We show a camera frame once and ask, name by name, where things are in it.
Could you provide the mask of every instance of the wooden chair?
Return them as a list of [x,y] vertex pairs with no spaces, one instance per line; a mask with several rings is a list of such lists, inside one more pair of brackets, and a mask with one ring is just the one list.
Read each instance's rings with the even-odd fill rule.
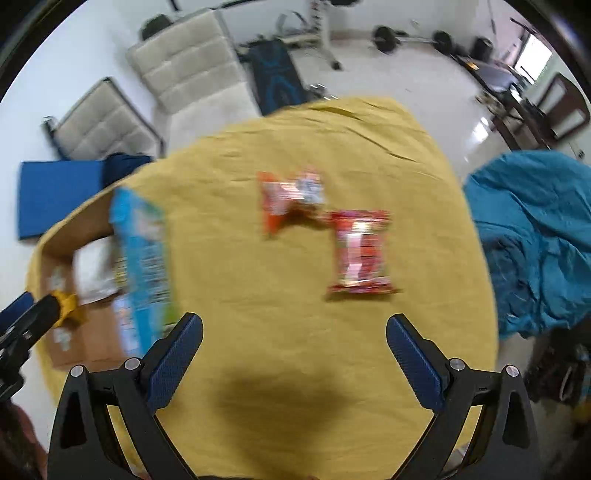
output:
[[[549,110],[545,111],[544,107],[548,105],[550,95],[557,86],[561,86],[564,90],[562,97]],[[561,73],[554,76],[537,104],[526,102],[523,107],[530,114],[530,121],[522,119],[521,125],[515,129],[514,134],[518,135],[524,126],[529,127],[532,132],[533,129],[536,129],[543,139],[543,142],[538,142],[537,148],[554,148],[559,143],[580,132],[591,121],[591,113],[585,96],[573,82]],[[567,131],[557,134],[556,131],[563,122],[577,111],[581,114],[581,120]]]

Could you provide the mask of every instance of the window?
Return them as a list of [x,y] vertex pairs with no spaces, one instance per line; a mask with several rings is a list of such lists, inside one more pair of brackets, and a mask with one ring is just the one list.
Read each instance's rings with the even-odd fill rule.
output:
[[535,36],[530,35],[515,64],[515,70],[535,83],[551,56],[552,51]]

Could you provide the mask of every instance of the white chair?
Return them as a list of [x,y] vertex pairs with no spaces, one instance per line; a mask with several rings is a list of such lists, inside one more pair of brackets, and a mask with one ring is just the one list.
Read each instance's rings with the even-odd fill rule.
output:
[[96,82],[54,129],[72,160],[100,160],[115,152],[164,154],[164,141],[137,112],[112,78]]
[[168,152],[261,116],[218,15],[207,9],[182,18],[128,53],[158,100],[154,123]]

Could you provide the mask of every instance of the dumbbell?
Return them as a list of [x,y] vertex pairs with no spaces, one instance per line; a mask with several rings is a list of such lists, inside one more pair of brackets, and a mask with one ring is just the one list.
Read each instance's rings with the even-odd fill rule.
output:
[[433,38],[409,37],[403,30],[392,30],[379,25],[374,29],[372,40],[376,48],[383,53],[392,53],[403,43],[430,43],[444,55],[451,55],[453,52],[452,37],[442,30],[436,31]]

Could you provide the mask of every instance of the orange snack package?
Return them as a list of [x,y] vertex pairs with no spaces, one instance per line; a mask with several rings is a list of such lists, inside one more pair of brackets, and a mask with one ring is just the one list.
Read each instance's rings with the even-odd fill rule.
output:
[[285,217],[294,211],[320,219],[324,206],[324,186],[313,170],[306,170],[292,181],[279,181],[272,173],[258,174],[262,191],[265,230],[274,235]]

